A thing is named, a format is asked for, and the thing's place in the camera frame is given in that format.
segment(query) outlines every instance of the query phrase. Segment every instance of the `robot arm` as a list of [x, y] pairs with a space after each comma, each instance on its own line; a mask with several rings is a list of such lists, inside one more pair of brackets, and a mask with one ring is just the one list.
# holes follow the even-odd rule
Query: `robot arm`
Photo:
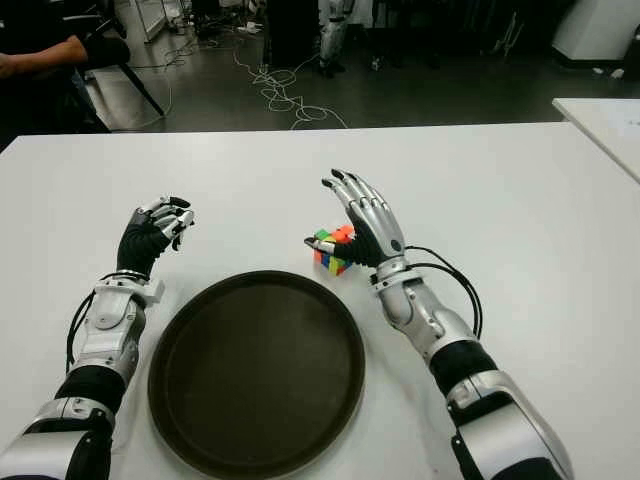
[[172, 242], [177, 250], [193, 224], [189, 206], [161, 197], [134, 212], [118, 248], [117, 271], [83, 302], [87, 335], [77, 360], [70, 352], [73, 367], [55, 398], [0, 455], [0, 479], [108, 478], [115, 415], [136, 370], [144, 309], [162, 295], [162, 283], [149, 274], [155, 259]]
[[452, 448], [465, 480], [571, 480], [560, 439], [471, 329], [448, 309], [404, 257], [402, 231], [384, 198], [355, 174], [324, 179], [352, 221], [356, 238], [312, 248], [376, 268], [373, 289], [392, 327], [411, 341], [447, 399]]

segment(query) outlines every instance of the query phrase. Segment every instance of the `white tabletop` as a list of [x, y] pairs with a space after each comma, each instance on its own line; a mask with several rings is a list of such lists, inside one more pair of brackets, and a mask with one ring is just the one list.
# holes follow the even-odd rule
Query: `white tabletop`
[[556, 98], [553, 105], [640, 183], [640, 100]]
[[[635, 478], [640, 190], [568, 123], [19, 138], [0, 156], [0, 448], [63, 380], [68, 322], [113, 270], [132, 209], [172, 193], [193, 202], [196, 225], [184, 250], [153, 272], [166, 292], [147, 312], [112, 478], [203, 478], [155, 433], [146, 400], [153, 345], [205, 287], [282, 269], [345, 302], [367, 359], [350, 429], [294, 478], [459, 479], [444, 399], [386, 324], [368, 290], [371, 271], [333, 278], [302, 242], [345, 222], [320, 185], [332, 166], [369, 179], [409, 242], [436, 249], [473, 281], [485, 347], [564, 440], [576, 478]], [[471, 317], [455, 282], [428, 278]]]

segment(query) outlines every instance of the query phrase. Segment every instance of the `rubik's cube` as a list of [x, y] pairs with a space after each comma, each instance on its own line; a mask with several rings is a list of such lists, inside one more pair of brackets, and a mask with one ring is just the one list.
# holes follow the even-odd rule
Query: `rubik's cube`
[[[315, 237], [318, 240], [332, 243], [349, 243], [353, 240], [353, 227], [351, 225], [344, 225], [333, 233], [329, 233], [326, 230], [318, 230]], [[341, 258], [334, 257], [328, 253], [319, 252], [314, 250], [313, 260], [316, 263], [324, 265], [331, 273], [338, 276], [342, 274], [347, 268], [351, 266], [353, 262], [342, 260]]]

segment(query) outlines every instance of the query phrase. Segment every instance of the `round tray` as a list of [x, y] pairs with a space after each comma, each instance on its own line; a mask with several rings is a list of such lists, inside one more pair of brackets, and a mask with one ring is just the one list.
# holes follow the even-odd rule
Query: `round tray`
[[260, 271], [209, 287], [171, 321], [149, 404], [166, 443], [218, 478], [295, 471], [343, 430], [364, 381], [353, 317], [329, 290]]

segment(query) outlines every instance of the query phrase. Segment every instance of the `person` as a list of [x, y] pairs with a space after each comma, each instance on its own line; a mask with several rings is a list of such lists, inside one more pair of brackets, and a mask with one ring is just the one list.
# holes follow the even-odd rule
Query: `person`
[[84, 45], [46, 0], [0, 1], [0, 151], [17, 135], [68, 131], [68, 94], [55, 75], [39, 76], [86, 61]]

